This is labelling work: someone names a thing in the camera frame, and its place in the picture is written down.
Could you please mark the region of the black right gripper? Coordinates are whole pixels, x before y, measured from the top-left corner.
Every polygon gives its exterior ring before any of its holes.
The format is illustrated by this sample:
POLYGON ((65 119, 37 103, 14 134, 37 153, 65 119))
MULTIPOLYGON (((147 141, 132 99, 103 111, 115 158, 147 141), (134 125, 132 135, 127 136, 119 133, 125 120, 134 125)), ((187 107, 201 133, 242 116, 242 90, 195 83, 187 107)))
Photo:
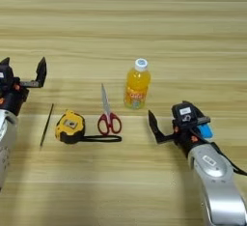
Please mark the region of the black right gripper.
MULTIPOLYGON (((187 100, 183 100, 182 103, 193 104, 187 100)), ((210 123, 209 117, 199 118, 195 125, 187 122, 184 127, 178 123, 178 120, 173 120, 174 134, 164 135, 158 128, 157 120, 154 114, 149 111, 148 116, 149 125, 155 137, 156 143, 162 144, 168 141, 173 141, 175 134, 174 142, 182 149, 185 156, 188 156, 189 152, 193 148, 205 144, 207 139, 211 137, 211 128, 208 125, 210 123)))

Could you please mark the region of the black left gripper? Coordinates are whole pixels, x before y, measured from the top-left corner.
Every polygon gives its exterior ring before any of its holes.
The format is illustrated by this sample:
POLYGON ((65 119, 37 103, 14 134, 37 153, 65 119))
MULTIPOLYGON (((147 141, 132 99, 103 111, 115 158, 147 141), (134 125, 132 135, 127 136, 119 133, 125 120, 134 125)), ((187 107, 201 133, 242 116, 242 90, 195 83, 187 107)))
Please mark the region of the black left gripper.
MULTIPOLYGON (((10 57, 0 62, 0 66, 8 66, 10 57)), ((45 58, 42 57, 37 66, 36 81, 15 82, 12 87, 0 94, 0 109, 12 112, 15 116, 19 114, 22 104, 27 100, 30 88, 41 88, 44 84, 47 68, 45 58)))

